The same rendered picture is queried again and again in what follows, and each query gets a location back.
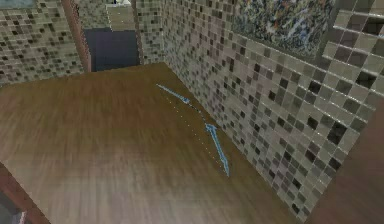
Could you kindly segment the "colourful framed wall picture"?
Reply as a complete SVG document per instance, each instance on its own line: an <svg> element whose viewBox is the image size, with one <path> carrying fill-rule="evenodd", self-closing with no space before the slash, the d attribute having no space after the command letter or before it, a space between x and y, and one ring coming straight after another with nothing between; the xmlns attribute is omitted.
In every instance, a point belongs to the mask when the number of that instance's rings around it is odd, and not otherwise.
<svg viewBox="0 0 384 224"><path fill-rule="evenodd" d="M337 0L237 0L232 31L315 59Z"/></svg>

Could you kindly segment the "brown wooden door frame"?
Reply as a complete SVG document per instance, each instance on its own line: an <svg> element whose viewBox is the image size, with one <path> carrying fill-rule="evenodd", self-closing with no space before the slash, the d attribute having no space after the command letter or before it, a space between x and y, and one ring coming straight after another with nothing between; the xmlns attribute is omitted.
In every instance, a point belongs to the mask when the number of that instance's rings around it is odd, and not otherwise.
<svg viewBox="0 0 384 224"><path fill-rule="evenodd" d="M61 0L83 70L92 70L91 54L82 29L77 0Z"/></svg>

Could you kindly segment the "thin blue strip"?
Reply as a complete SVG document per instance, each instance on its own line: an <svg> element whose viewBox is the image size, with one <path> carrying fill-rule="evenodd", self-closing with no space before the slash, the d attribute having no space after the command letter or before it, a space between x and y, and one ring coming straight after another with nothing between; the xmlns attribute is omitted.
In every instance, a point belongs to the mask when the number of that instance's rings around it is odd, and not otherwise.
<svg viewBox="0 0 384 224"><path fill-rule="evenodd" d="M166 86L157 84L157 87L159 87L160 89L162 89L165 92L169 93L170 95L176 97L181 102L183 102L185 105L191 107L192 109L194 109L199 114L199 116L202 118L202 121L204 123L205 130L209 133L209 135L211 136L211 138L212 138L212 140L214 142L216 151L217 151L217 153L219 155L219 158L220 158L220 161L221 161L221 163L223 165L224 172L226 173L227 176L230 176L230 168L229 168L228 159L225 156L224 151L223 151L223 149L221 147L220 141L218 139L217 127L215 125L210 124L210 123L207 122L207 119L204 117L203 112L201 110L199 110L197 107L195 107L191 103L190 99L188 99L188 98L178 94L177 92L167 88Z"/></svg>

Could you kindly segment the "brown wooden door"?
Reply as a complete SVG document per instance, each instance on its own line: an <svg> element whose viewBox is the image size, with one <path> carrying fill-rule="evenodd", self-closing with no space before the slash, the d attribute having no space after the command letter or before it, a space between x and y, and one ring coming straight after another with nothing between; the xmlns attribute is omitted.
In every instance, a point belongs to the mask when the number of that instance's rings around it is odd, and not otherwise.
<svg viewBox="0 0 384 224"><path fill-rule="evenodd" d="M384 99L305 224L384 224Z"/></svg>

